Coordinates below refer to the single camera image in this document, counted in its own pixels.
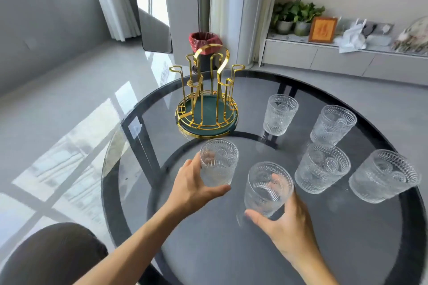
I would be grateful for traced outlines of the person's right hand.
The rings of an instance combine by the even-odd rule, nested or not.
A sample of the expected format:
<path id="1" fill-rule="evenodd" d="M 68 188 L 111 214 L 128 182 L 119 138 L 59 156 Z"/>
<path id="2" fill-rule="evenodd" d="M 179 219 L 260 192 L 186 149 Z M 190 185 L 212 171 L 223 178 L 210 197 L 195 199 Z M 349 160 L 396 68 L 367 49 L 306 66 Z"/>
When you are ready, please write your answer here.
<path id="1" fill-rule="evenodd" d="M 274 230 L 266 235 L 287 260 L 299 249 L 318 248 L 307 206 L 295 190 L 285 202 L 283 215 L 274 222 Z"/>

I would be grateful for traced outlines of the person's left hand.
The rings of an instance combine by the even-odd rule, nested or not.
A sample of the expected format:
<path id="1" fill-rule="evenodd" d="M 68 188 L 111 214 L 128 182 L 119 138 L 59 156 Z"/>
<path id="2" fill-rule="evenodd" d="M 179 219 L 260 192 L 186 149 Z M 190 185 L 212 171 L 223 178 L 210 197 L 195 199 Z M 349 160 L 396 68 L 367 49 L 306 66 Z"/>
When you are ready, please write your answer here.
<path id="1" fill-rule="evenodd" d="M 198 152 L 193 159 L 186 160 L 177 173 L 166 205 L 180 217 L 180 220 L 187 218 L 212 201 L 212 199 L 201 198 L 201 190 L 205 184 L 200 172 L 201 158 L 200 152 Z"/>

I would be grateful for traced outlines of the clear embossed drinking glass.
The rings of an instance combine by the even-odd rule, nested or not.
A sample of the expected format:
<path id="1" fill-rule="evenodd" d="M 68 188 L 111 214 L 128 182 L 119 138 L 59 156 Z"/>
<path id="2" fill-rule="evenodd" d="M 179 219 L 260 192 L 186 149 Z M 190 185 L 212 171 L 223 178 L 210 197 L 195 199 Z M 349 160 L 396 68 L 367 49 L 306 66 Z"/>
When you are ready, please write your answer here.
<path id="1" fill-rule="evenodd" d="M 298 102 L 288 95 L 275 94 L 268 99 L 263 129 L 272 136 L 285 134 L 297 110 Z"/>
<path id="2" fill-rule="evenodd" d="M 208 140 L 200 150 L 200 176 L 206 186 L 230 185 L 238 164 L 237 146 L 223 138 Z"/>
<path id="3" fill-rule="evenodd" d="M 357 123 L 356 115 L 338 105 L 326 105 L 321 110 L 310 134 L 313 143 L 335 146 Z"/>
<path id="4" fill-rule="evenodd" d="M 270 218 L 293 191 L 294 182 L 285 168 L 269 161 L 259 162 L 249 169 L 244 207 Z"/>
<path id="5" fill-rule="evenodd" d="M 403 155 L 377 149 L 350 176 L 349 186 L 360 199 L 380 203 L 418 186 L 421 179 Z"/>
<path id="6" fill-rule="evenodd" d="M 311 143 L 307 146 L 294 174 L 295 184 L 310 194 L 320 194 L 351 168 L 348 156 L 328 143 Z"/>

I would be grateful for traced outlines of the person's left forearm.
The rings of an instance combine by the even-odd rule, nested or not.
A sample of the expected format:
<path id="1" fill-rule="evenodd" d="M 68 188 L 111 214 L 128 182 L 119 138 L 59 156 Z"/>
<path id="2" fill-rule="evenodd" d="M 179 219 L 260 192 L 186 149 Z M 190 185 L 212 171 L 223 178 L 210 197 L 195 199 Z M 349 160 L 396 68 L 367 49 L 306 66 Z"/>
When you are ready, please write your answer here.
<path id="1" fill-rule="evenodd" d="M 73 285 L 136 285 L 155 254 L 187 213 L 187 199 L 168 199 L 137 232 Z"/>

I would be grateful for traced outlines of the person's right forearm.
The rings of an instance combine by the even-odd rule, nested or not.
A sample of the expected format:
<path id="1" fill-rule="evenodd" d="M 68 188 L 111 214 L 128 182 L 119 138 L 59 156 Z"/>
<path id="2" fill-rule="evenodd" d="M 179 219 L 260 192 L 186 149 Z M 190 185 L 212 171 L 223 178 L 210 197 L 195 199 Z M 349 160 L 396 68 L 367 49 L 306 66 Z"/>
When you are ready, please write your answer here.
<path id="1" fill-rule="evenodd" d="M 303 248 L 288 257 L 306 285 L 340 285 L 318 248 Z"/>

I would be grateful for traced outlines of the gold glass rack green tray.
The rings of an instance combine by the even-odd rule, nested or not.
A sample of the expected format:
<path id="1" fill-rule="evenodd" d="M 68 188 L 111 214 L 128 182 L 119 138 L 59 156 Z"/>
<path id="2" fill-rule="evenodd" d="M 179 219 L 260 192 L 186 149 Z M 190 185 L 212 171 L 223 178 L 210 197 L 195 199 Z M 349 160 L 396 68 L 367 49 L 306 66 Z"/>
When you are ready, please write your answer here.
<path id="1" fill-rule="evenodd" d="M 210 56 L 208 86 L 200 70 L 200 57 L 204 51 L 214 49 Z M 179 130 L 189 136 L 212 139 L 229 134 L 238 123 L 238 105 L 233 98 L 236 73 L 245 70 L 241 64 L 232 65 L 230 77 L 222 79 L 227 71 L 229 50 L 218 43 L 206 44 L 193 55 L 187 55 L 190 76 L 185 81 L 183 67 L 174 65 L 169 71 L 179 73 L 183 98 L 175 110 L 175 121 Z"/>

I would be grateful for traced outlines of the glass balcony door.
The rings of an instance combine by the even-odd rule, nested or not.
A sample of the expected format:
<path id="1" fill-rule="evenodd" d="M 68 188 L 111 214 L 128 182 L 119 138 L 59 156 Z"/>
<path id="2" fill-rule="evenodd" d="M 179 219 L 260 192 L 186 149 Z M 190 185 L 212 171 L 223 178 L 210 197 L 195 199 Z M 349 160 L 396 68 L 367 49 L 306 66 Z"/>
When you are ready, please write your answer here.
<path id="1" fill-rule="evenodd" d="M 142 46 L 146 51 L 173 52 L 167 0 L 136 0 Z"/>

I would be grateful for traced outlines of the light grey low cabinet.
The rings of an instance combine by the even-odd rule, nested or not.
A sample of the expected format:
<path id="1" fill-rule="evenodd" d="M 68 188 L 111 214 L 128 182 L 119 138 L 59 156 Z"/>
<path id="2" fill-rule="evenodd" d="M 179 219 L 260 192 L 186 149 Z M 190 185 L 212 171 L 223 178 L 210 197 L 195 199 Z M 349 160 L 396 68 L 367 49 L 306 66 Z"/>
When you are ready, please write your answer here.
<path id="1" fill-rule="evenodd" d="M 340 53 L 335 44 L 269 33 L 259 63 L 428 87 L 428 55 L 396 53 L 383 46 L 368 45 L 364 50 Z"/>

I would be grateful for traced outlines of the white standing air conditioner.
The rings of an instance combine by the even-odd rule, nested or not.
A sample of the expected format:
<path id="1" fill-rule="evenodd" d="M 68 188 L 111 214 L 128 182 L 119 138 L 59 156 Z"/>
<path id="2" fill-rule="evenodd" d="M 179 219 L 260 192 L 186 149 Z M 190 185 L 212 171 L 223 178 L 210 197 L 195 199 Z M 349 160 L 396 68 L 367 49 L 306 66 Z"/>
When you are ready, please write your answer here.
<path id="1" fill-rule="evenodd" d="M 254 66 L 254 45 L 262 0 L 210 0 L 209 30 L 230 53 L 228 67 Z"/>

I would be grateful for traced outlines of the green potted plant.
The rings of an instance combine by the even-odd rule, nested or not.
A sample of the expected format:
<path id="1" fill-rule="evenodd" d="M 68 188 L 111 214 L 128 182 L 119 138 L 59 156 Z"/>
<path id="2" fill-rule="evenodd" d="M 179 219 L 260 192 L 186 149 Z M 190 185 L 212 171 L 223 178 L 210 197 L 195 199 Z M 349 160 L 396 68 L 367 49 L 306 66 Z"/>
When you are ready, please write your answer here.
<path id="1" fill-rule="evenodd" d="M 305 37 L 311 30 L 312 22 L 315 17 L 319 17 L 325 11 L 325 7 L 316 7 L 314 3 L 304 3 L 300 0 L 294 2 L 290 9 L 293 17 L 294 35 Z"/>
<path id="2" fill-rule="evenodd" d="M 272 12 L 270 29 L 277 34 L 288 35 L 292 32 L 294 18 L 299 10 L 300 1 L 276 2 Z"/>

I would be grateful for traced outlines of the wooden framed picture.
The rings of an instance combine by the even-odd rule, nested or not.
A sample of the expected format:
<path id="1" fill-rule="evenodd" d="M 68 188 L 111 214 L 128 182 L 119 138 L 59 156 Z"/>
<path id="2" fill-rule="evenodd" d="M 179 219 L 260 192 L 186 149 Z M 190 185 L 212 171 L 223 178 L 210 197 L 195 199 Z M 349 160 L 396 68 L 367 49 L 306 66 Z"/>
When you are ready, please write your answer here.
<path id="1" fill-rule="evenodd" d="M 308 37 L 309 43 L 332 44 L 338 23 L 336 17 L 315 17 Z"/>

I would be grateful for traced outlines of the crumpled white plastic bag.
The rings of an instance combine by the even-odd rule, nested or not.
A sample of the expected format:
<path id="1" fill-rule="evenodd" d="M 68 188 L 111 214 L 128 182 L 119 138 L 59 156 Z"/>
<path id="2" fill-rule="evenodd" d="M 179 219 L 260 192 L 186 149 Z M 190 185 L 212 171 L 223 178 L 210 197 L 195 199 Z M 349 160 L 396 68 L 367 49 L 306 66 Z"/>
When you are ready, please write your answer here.
<path id="1" fill-rule="evenodd" d="M 339 48 L 340 54 L 365 50 L 366 38 L 362 34 L 364 24 L 355 24 L 347 29 L 341 36 L 334 38 L 334 44 Z"/>

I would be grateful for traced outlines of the flat white box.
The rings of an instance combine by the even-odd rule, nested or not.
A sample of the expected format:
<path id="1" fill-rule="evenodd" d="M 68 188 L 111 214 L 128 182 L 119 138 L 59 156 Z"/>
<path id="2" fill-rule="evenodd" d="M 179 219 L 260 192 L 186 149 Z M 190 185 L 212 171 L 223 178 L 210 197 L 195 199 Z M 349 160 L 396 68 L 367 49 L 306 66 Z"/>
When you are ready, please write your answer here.
<path id="1" fill-rule="evenodd" d="M 391 42 L 392 38 L 388 35 L 371 34 L 366 38 L 367 48 L 370 49 L 388 48 Z"/>

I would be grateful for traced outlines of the white sheer curtain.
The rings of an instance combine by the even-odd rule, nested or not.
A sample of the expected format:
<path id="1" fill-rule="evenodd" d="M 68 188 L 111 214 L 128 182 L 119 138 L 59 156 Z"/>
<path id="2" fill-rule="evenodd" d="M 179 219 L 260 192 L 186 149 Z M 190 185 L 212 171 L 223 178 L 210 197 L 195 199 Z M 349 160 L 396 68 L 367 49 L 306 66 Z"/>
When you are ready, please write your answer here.
<path id="1" fill-rule="evenodd" d="M 124 42 L 141 35 L 130 0 L 99 0 L 112 39 Z"/>

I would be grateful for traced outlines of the grey power strip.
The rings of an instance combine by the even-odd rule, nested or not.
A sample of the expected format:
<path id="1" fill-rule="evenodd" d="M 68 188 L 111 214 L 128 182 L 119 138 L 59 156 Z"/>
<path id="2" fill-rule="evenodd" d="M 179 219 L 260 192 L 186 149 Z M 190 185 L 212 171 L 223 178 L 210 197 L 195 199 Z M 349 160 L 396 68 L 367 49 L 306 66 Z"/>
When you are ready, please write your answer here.
<path id="1" fill-rule="evenodd" d="M 369 35 L 389 35 L 394 28 L 393 23 L 367 21 L 362 29 L 364 36 Z"/>

